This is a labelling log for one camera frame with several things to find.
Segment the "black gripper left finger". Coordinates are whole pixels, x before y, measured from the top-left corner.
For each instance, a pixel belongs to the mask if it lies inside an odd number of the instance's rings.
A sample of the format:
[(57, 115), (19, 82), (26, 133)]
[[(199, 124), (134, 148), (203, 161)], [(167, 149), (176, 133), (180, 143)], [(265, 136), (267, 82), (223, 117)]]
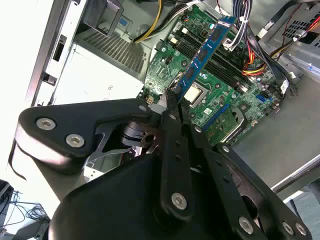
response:
[(111, 155), (129, 156), (116, 168), (151, 157), (160, 164), (160, 213), (189, 219), (194, 195), (180, 100), (173, 91), (163, 96), (162, 113), (138, 98), (31, 107), (19, 115), (15, 140), (27, 155), (70, 175)]

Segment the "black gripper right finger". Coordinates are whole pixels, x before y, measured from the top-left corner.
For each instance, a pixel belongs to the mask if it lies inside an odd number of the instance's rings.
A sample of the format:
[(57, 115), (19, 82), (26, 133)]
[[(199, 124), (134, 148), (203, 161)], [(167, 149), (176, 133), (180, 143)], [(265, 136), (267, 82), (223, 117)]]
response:
[(190, 142), (192, 162), (201, 165), (206, 203), (218, 240), (310, 240), (307, 226), (232, 150), (211, 147), (203, 130), (191, 122), (189, 102), (178, 104), (183, 130)]

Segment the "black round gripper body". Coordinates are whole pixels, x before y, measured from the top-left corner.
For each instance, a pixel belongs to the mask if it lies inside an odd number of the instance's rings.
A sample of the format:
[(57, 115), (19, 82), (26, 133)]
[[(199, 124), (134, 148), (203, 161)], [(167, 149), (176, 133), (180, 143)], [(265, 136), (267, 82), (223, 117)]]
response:
[(160, 213), (160, 164), (138, 158), (69, 193), (51, 219), (51, 240), (230, 240), (213, 187), (192, 171), (195, 212), (169, 224)]

